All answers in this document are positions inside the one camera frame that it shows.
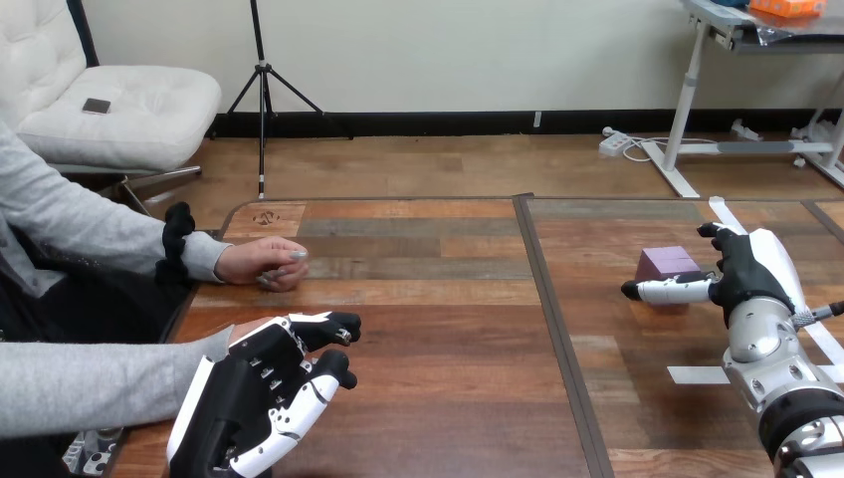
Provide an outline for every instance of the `gray sweater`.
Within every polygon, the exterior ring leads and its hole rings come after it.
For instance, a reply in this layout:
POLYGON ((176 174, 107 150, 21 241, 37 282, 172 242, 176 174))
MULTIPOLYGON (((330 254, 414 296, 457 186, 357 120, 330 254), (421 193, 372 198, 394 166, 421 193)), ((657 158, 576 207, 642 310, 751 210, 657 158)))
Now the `gray sweater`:
MULTIPOLYGON (((37 270, 10 225, 38 243, 128 271, 152 274, 164 258, 161 221, 67 181, 0 121, 0 273, 41 297, 64 276, 37 270)), ((219 282, 214 266, 229 245, 205 233, 186 242, 191 277, 219 282)), ((230 335, 231 328, 185 345, 0 342, 0 438, 174 416, 202 356, 224 357, 230 335)))

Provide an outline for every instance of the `white chair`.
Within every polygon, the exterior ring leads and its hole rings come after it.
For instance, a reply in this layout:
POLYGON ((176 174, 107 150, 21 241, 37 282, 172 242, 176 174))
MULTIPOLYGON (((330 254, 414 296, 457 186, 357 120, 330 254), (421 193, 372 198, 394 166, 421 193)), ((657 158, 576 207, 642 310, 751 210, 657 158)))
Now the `white chair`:
POLYGON ((66 0, 0 0, 0 120, 63 173, 123 175, 119 187, 135 208, 144 210, 133 187, 201 173, 177 168, 196 152, 220 97, 217 82, 193 70, 86 68, 66 0), (89 98, 111 102, 108 114, 84 113, 89 98))

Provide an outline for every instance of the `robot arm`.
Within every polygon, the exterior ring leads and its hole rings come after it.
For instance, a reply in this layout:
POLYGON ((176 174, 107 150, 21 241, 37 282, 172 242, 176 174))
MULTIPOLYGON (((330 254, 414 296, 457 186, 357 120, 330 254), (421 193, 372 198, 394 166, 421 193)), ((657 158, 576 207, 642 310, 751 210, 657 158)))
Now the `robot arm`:
POLYGON ((313 362, 306 353, 359 337, 357 315, 291 314, 239 339, 223 360, 203 358, 167 444, 170 476, 269 476, 337 389, 357 385, 343 352, 326 351, 313 362))
POLYGON ((723 254, 720 278, 628 282, 622 292, 651 304, 721 306, 730 339, 722 368, 747 405, 774 475, 844 476, 844 393, 797 339, 800 328, 840 315, 844 304, 809 310, 791 259, 770 231, 742 234, 711 223, 698 232, 723 254))

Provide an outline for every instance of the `black tripod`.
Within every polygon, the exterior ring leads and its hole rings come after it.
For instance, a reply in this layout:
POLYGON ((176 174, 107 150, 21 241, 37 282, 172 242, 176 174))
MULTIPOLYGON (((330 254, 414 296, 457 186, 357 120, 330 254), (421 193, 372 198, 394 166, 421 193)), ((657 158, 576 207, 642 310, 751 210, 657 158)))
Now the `black tripod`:
POLYGON ((349 139, 353 139, 354 136, 348 132, 346 128, 338 124, 336 121, 331 119, 328 115, 325 114, 323 110, 320 110, 317 105, 309 100, 305 95, 299 92, 293 85, 288 83, 287 80, 282 78, 281 75, 276 73, 273 70, 273 66, 267 63, 264 60, 264 41, 261 39, 261 23, 258 18, 258 4, 256 3, 257 0, 250 0, 250 4, 252 6, 252 26, 255 29, 255 43, 258 46, 258 65, 255 66, 255 73, 252 74, 252 77, 249 78, 249 81, 246 83, 246 86, 243 87, 243 91, 240 92, 238 95, 237 100, 235 103, 232 104, 232 107, 229 108, 229 112, 227 115, 230 115, 234 112, 237 105, 240 103, 240 100, 243 99, 243 96, 246 95, 247 90, 252 84, 255 82, 255 79, 261 77, 261 89, 258 92, 259 95, 259 103, 261 104, 261 147, 259 153, 259 163, 258 163, 258 198, 264 198, 264 147, 267 145, 267 138, 265 136, 265 131, 267 130, 267 117, 271 119, 276 116, 273 113, 273 104, 270 102, 270 85, 268 83, 269 78, 267 75, 272 75, 276 77, 276 80, 282 82, 282 84, 287 87, 291 92, 295 93, 297 97, 299 97, 303 102, 307 103, 309 107, 313 108, 315 112, 320 114, 323 118, 328 120, 335 128, 342 132, 343 136, 348 137, 349 139))

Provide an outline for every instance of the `white wall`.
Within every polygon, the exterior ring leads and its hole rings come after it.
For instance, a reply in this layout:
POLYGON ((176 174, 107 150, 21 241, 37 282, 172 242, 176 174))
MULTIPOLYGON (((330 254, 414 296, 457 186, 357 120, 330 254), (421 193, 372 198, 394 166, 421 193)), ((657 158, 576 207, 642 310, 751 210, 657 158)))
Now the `white wall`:
MULTIPOLYGON (((248 0, 85 7, 104 65, 202 70, 222 85, 222 110, 257 60, 248 0)), ((268 61, 331 112, 672 109, 694 42, 677 0, 259 0, 259 8, 268 61)), ((816 106, 841 58, 708 48, 696 108, 816 106)), ((271 83, 277 111, 308 110, 271 83)), ((257 109, 253 87, 239 111, 257 109)))

